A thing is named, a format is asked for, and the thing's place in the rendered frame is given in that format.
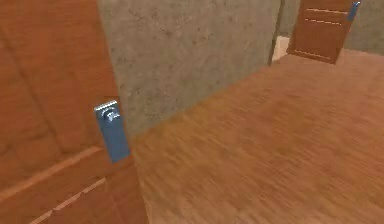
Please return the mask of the brown wooden room door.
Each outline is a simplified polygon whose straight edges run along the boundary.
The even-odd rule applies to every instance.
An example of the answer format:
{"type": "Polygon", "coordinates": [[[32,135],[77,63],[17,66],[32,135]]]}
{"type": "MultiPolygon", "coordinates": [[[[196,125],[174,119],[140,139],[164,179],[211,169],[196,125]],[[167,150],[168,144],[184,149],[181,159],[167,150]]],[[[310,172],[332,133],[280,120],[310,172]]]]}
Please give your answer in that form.
{"type": "Polygon", "coordinates": [[[335,64],[353,21],[351,4],[362,0],[301,0],[288,54],[335,64]]]}
{"type": "Polygon", "coordinates": [[[112,100],[124,120],[97,0],[0,0],[0,224],[149,224],[94,113],[112,100]]]}

